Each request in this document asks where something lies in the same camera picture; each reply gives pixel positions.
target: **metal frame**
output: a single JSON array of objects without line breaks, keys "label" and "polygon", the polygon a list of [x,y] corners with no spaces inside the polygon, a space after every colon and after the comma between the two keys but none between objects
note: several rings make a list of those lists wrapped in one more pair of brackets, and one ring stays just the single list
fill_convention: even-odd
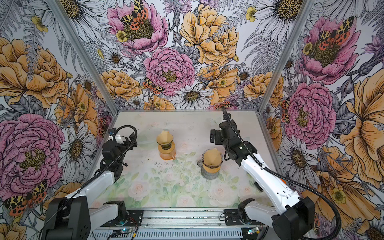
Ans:
[{"label": "metal frame", "polygon": [[116,116],[118,113],[118,109],[116,108],[116,104],[113,101],[113,98],[109,94],[104,82],[101,80],[101,76],[96,69],[91,57],[89,56],[87,50],[85,49],[83,42],[79,35],[75,32],[75,28],[71,23],[67,13],[65,12],[63,6],[60,3],[60,0],[49,0],[46,1],[52,13],[56,17],[57,21],[60,22],[60,27],[64,30],[65,34],[68,37],[68,40],[71,42],[73,48],[81,58],[83,64],[89,71],[92,79],[95,81],[97,87],[100,90],[100,93],[105,99],[109,109],[112,112],[113,116]]},{"label": "metal frame", "polygon": [[280,57],[279,57],[279,60],[277,61],[277,65],[273,70],[271,81],[269,82],[268,87],[266,88],[265,93],[263,95],[262,101],[259,105],[259,108],[258,108],[259,113],[262,113],[264,111],[269,99],[271,98],[273,89],[275,88],[277,82],[279,81],[281,71],[283,70],[285,63],[287,62],[290,56],[290,51],[292,50],[293,46],[297,44],[297,37],[299,36],[300,32],[305,26],[305,22],[309,17],[309,14],[314,5],[314,2],[315,0],[305,0],[301,5],[300,11],[297,15],[297,19],[293,25],[293,29],[290,32],[289,36],[287,37],[287,41],[284,45],[283,51],[280,53]]}]

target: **black cable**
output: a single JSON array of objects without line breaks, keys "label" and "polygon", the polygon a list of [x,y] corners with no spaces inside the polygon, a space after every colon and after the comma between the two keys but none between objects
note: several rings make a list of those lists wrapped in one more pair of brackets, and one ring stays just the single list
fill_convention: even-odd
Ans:
[{"label": "black cable", "polygon": [[116,131],[115,131],[115,133],[113,134],[113,140],[115,140],[115,136],[116,136],[116,133],[119,131],[119,130],[121,130],[121,129],[123,129],[123,128],[125,128],[125,127],[130,127],[130,128],[132,128],[133,129],[133,131],[134,131],[134,133],[135,133],[135,135],[134,135],[134,137],[133,137],[133,140],[132,140],[132,142],[131,142],[131,144],[128,146],[128,148],[126,149],[126,150],[124,150],[120,155],[118,155],[110,164],[108,164],[105,168],[103,168],[98,174],[96,174],[95,176],[93,176],[91,179],[89,179],[88,181],[86,181],[81,187],[80,187],[80,189],[74,194],[74,195],[72,195],[72,197],[62,206],[62,207],[60,207],[58,210],[57,210],[57,212],[55,212],[49,219],[48,219],[48,221],[45,221],[45,223],[44,223],[44,225],[43,225],[43,228],[39,231],[39,240],[40,240],[40,235],[41,235],[41,232],[43,231],[43,229],[44,229],[44,227],[47,225],[47,223],[58,213],[58,212],[60,212],[65,206],[67,206],[67,204],[71,201],[71,199],[76,195],[76,194],[78,194],[80,191],[81,191],[81,189],[83,189],[83,188],[85,188],[88,184],[90,184],[93,180],[95,180],[96,178],[98,178],[103,172],[105,172],[110,166],[112,166],[116,161],[118,161],[122,156],[124,156],[127,152],[128,152],[128,150],[130,150],[132,147],[133,147],[133,145],[134,145],[134,143],[136,142],[136,138],[137,138],[137,130],[136,130],[136,128],[135,127],[133,127],[133,126],[131,126],[131,125],[123,125],[123,126],[121,126],[121,127],[119,127]]},{"label": "black cable", "polygon": [[111,235],[109,235],[109,237],[107,238],[107,240],[109,240],[111,237],[119,236],[120,234],[121,234],[121,232],[115,232],[115,233],[112,233]]},{"label": "black cable", "polygon": [[225,221],[225,218],[224,218],[224,220],[221,220],[221,216],[222,216],[223,214],[225,214],[225,212],[223,212],[222,214],[220,214],[220,216],[218,217],[219,221]]},{"label": "black cable", "polygon": [[78,194],[80,192],[80,189],[75,193],[75,194],[73,194],[72,195],[72,197],[70,197],[70,199],[68,199],[67,200],[67,202],[63,205],[63,206],[61,206],[58,210],[57,210],[57,212],[55,212],[47,221],[45,221],[44,222],[44,225],[43,225],[43,227],[41,228],[41,230],[39,231],[39,238],[38,238],[38,240],[40,240],[40,237],[41,237],[41,232],[44,230],[44,227],[47,225],[47,223],[58,213],[58,212],[60,212],[65,206],[67,206],[67,204],[71,201],[71,199],[76,195],[76,194]]},{"label": "black cable", "polygon": [[95,237],[95,235],[93,234],[93,231],[92,231],[92,236],[93,236],[93,238],[96,240],[96,237]]},{"label": "black cable", "polygon": [[263,240],[263,239],[265,238],[266,233],[268,232],[268,229],[269,229],[269,226],[266,226],[266,227],[265,227],[265,230],[264,230],[264,232],[263,232],[263,235],[261,236],[261,238],[260,238],[259,240]]},{"label": "black cable", "polygon": [[133,131],[134,131],[134,136],[133,136],[133,139],[132,139],[132,142],[131,144],[128,146],[127,149],[125,149],[120,155],[118,155],[112,162],[110,162],[110,164],[108,164],[107,166],[105,166],[99,173],[97,173],[95,176],[93,176],[91,179],[89,179],[88,181],[86,181],[80,188],[83,189],[85,188],[88,184],[90,184],[93,180],[95,180],[96,178],[100,177],[101,174],[103,174],[103,172],[105,172],[110,166],[112,166],[115,162],[117,162],[122,156],[124,156],[129,150],[132,149],[133,145],[135,144],[136,142],[136,139],[137,139],[137,130],[134,126],[131,126],[131,125],[123,125],[121,127],[119,127],[115,133],[113,134],[113,140],[116,139],[116,133],[125,128],[125,127],[129,127],[129,128],[132,128]]},{"label": "black cable", "polygon": [[[234,128],[233,124],[231,123],[231,119],[229,118],[228,116],[228,113],[225,109],[223,109],[223,114],[224,114],[224,118],[225,120],[228,122],[229,126],[232,128],[232,131],[235,133],[235,135],[237,136],[237,138],[240,140],[240,142],[243,144],[243,146],[245,147],[245,149],[248,151],[248,153],[250,154],[250,156],[253,158],[253,160],[260,166],[262,167],[262,163],[255,157],[255,155],[252,153],[252,151],[247,147],[247,145],[245,144],[244,140],[242,139],[242,137],[240,136],[240,134],[236,131],[236,129]],[[294,181],[294,180],[291,180],[283,175],[280,175],[278,174],[277,172],[274,172],[272,171],[271,169],[267,168],[267,167],[264,167],[263,168],[264,170],[266,170],[268,173],[274,175],[275,177],[278,177],[280,179],[283,179],[287,182],[291,182],[293,184],[296,184],[297,186],[301,187],[301,188],[304,188],[314,194],[316,194],[317,196],[319,196],[321,199],[323,199],[332,209],[333,213],[335,214],[335,218],[336,218],[336,226],[333,230],[333,232],[331,234],[329,234],[328,236],[326,237],[322,237],[322,238],[308,238],[308,237],[301,237],[300,239],[302,240],[331,240],[331,239],[334,239],[338,234],[339,234],[339,231],[341,229],[341,217],[340,217],[340,213],[339,211],[337,210],[336,206],[333,204],[333,202],[331,202],[326,196],[324,196],[323,194],[321,194],[320,192],[314,190],[313,188],[310,188],[309,186],[307,185],[304,185],[300,182],[297,182],[297,181]]]}]

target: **daisy center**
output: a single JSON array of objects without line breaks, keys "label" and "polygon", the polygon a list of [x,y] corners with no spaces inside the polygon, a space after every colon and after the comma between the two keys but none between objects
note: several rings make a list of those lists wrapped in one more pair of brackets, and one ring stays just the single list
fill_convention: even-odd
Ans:
[{"label": "daisy center", "polygon": [[298,167],[304,167],[305,166],[304,156],[299,150],[293,150],[292,158],[293,158],[293,161],[295,162],[296,166],[298,166]]},{"label": "daisy center", "polygon": [[113,56],[112,56],[112,61],[113,61],[114,63],[119,63],[119,62],[120,62],[120,57],[119,57],[118,55],[113,55]]},{"label": "daisy center", "polygon": [[41,165],[45,162],[46,158],[44,151],[38,148],[33,151],[26,152],[24,155],[25,161],[19,164],[19,166],[24,169],[27,169],[29,167],[40,169]]},{"label": "daisy center", "polygon": [[151,39],[152,34],[154,32],[152,25],[150,24],[148,19],[143,20],[143,23],[140,23],[140,27],[137,30],[132,30],[130,27],[124,28],[126,33],[127,40],[135,40],[140,38],[148,38]]},{"label": "daisy center", "polygon": [[299,109],[299,116],[296,117],[296,121],[299,124],[300,127],[307,126],[309,120],[308,120],[308,112],[304,112],[303,108]]},{"label": "daisy center", "polygon": [[173,83],[173,82],[176,82],[176,75],[173,74],[172,71],[168,71],[168,72],[162,72],[162,76],[166,78],[166,82],[167,83]]},{"label": "daisy center", "polygon": [[247,73],[242,73],[242,74],[240,74],[240,80],[246,80],[247,79],[247,77],[248,77],[248,74]]},{"label": "daisy center", "polygon": [[291,68],[292,67],[292,60],[288,60],[287,63],[285,64],[285,68]]},{"label": "daisy center", "polygon": [[365,233],[368,235],[369,239],[384,240],[383,233],[375,227],[370,226],[370,228]]},{"label": "daisy center", "polygon": [[70,18],[76,18],[80,16],[79,6],[74,0],[60,0],[60,2],[64,7],[65,12]]},{"label": "daisy center", "polygon": [[83,145],[80,140],[73,141],[71,146],[71,157],[72,159],[78,159],[81,155],[81,151],[83,150]]},{"label": "daisy center", "polygon": [[299,13],[303,0],[281,0],[277,13],[284,18],[295,18]]},{"label": "daisy center", "polygon": [[85,82],[84,83],[84,87],[85,89],[87,89],[88,91],[90,91],[92,89],[92,84],[90,82]]},{"label": "daisy center", "polygon": [[197,92],[190,92],[185,95],[185,99],[190,102],[196,101],[198,97],[199,94]]}]

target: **purple thistle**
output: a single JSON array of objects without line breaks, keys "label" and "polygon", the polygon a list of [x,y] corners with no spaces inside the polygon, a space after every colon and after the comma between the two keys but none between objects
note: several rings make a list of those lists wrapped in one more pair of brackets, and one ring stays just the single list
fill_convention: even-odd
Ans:
[{"label": "purple thistle", "polygon": [[167,15],[177,11],[185,15],[191,10],[191,0],[164,0],[163,4],[165,5],[164,11]]},{"label": "purple thistle", "polygon": [[201,4],[209,5],[211,8],[217,8],[218,7],[218,0],[201,0]]}]

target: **pink peony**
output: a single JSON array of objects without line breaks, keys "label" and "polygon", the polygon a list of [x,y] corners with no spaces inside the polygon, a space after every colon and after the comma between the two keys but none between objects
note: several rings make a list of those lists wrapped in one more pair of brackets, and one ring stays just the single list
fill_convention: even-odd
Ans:
[{"label": "pink peony", "polygon": [[132,15],[133,4],[128,7],[124,3],[123,8],[116,6],[116,8],[107,10],[108,24],[112,26],[109,31],[117,36],[117,42],[121,42],[126,50],[123,54],[128,56],[150,52],[167,44],[168,22],[166,17],[161,18],[153,4],[149,6],[144,0],[143,3],[144,7],[148,9],[148,20],[144,20],[138,30],[124,28],[124,24],[120,20],[123,16]]},{"label": "pink peony", "polygon": [[309,76],[313,81],[322,81],[329,85],[336,82],[346,72],[350,70],[356,61],[358,54],[353,54],[356,49],[356,42],[360,31],[356,30],[356,19],[349,30],[350,36],[341,45],[330,44],[325,50],[320,50],[319,33],[321,31],[333,32],[337,30],[343,22],[330,22],[327,18],[319,18],[315,23],[310,35],[306,36],[303,54],[295,64],[297,72],[304,76]]},{"label": "pink peony", "polygon": [[310,150],[325,143],[336,124],[331,93],[321,83],[300,83],[290,98],[288,115],[287,135],[301,139]]},{"label": "pink peony", "polygon": [[51,120],[24,114],[0,123],[0,197],[26,195],[46,180],[57,183],[60,145],[64,134]]},{"label": "pink peony", "polygon": [[149,78],[156,86],[163,87],[164,95],[173,96],[175,91],[195,81],[192,60],[172,48],[159,48],[143,62]]}]

